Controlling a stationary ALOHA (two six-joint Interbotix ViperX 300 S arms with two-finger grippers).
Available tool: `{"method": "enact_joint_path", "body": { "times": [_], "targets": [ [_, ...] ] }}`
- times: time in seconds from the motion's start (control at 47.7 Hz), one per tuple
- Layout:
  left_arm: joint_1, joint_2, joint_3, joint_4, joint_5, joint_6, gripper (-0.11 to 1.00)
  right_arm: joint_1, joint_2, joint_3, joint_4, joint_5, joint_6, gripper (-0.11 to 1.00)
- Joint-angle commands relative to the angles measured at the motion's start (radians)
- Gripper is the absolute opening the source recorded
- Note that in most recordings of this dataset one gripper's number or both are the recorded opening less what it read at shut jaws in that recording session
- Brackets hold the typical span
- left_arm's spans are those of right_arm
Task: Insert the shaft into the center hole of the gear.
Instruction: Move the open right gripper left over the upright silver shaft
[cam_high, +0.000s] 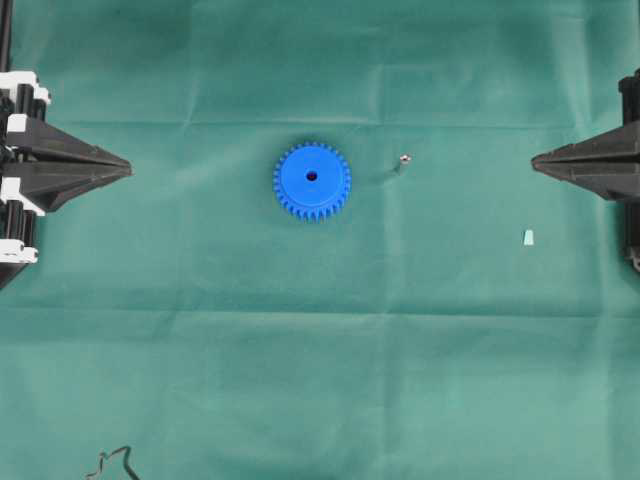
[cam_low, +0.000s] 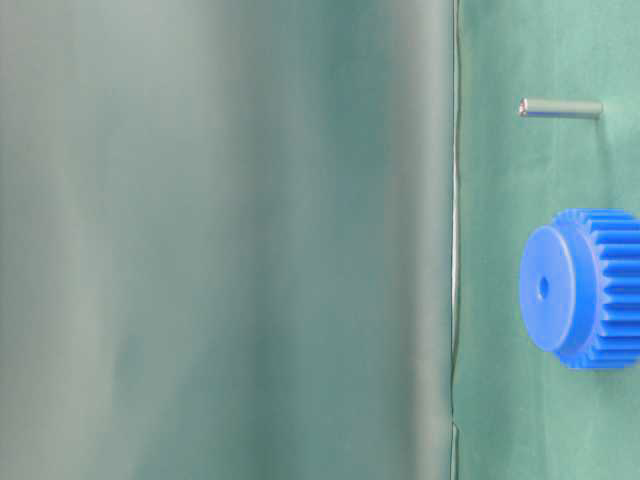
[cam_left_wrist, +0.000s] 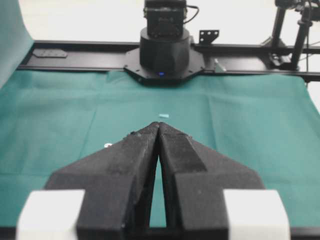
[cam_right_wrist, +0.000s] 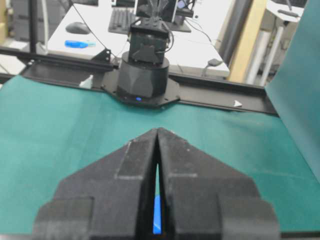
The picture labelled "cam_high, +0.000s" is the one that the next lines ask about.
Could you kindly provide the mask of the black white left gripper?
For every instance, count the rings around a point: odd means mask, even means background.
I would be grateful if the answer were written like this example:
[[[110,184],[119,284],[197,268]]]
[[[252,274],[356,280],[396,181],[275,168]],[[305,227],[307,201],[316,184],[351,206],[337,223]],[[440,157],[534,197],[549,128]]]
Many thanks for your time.
[[[127,160],[42,121],[49,104],[49,91],[35,73],[1,74],[2,287],[38,262],[40,217],[132,175]],[[56,162],[24,162],[26,155],[18,150]]]

